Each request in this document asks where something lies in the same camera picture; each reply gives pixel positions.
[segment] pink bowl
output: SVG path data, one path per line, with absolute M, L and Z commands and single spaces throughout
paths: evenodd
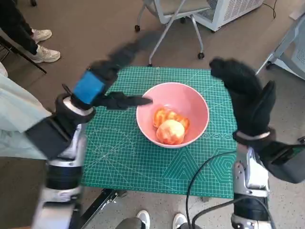
M 204 98 L 193 88 L 182 83 L 162 83 L 149 89 L 145 97 L 153 99 L 153 103 L 137 108 L 137 123 L 142 133 L 153 143 L 165 148 L 184 147 L 205 131 L 209 122 L 209 109 Z M 166 106 L 190 120 L 190 127 L 182 144 L 166 145 L 158 141 L 156 128 L 153 127 L 155 111 Z

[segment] peeled orange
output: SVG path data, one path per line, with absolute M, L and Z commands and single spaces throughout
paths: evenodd
M 184 126 L 185 131 L 187 131 L 190 126 L 190 121 L 187 118 L 165 107 L 159 108 L 154 113 L 153 126 L 158 128 L 162 123 L 169 119 L 181 123 Z
M 172 119 L 166 120 L 157 129 L 157 139 L 167 145 L 181 144 L 184 139 L 184 126 Z

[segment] grid lines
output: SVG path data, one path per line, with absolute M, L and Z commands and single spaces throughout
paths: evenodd
M 107 111 L 97 108 L 87 127 L 88 146 L 82 182 L 85 186 L 186 194 L 194 172 L 211 156 L 234 151 L 236 130 L 231 99 L 223 83 L 209 70 L 129 67 L 119 73 L 110 91 L 144 94 L 165 82 L 196 89 L 206 100 L 210 121 L 204 134 L 180 149 L 156 146 L 140 132 L 136 109 Z M 203 168 L 192 195 L 232 198 L 232 164 L 235 155 L 216 158 Z

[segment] orange segment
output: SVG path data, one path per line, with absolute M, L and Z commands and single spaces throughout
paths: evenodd
M 167 109 L 165 109 L 164 107 L 156 110 L 153 117 L 153 126 L 159 128 L 159 126 L 166 121 L 166 114 Z
M 164 123 L 166 120 L 175 120 L 179 123 L 181 123 L 184 128 L 185 131 L 188 130 L 188 128 L 190 127 L 190 121 L 188 118 L 183 117 L 182 115 L 177 114 L 176 112 L 167 109 L 165 107 L 159 108 L 153 117 L 153 126 L 156 128 L 159 128 L 159 126 Z

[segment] shoe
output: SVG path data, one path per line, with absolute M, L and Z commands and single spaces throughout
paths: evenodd
M 41 63 L 41 62 L 51 63 L 59 60 L 60 57 L 61 57 L 61 53 L 59 51 L 47 49 L 41 45 L 38 45 L 36 55 L 32 54 L 30 56 L 30 58 L 35 63 Z
M 178 213 L 173 218 L 173 229 L 178 229 L 184 223 L 187 223 L 186 217 L 183 214 Z
M 51 30 L 35 30 L 32 29 L 32 38 L 36 42 L 45 41 L 46 39 L 49 39 L 52 36 Z
M 139 218 L 145 224 L 145 229 L 149 229 L 149 227 L 151 226 L 151 220 L 149 219 L 149 214 L 147 211 L 140 211 L 137 214 L 137 218 Z

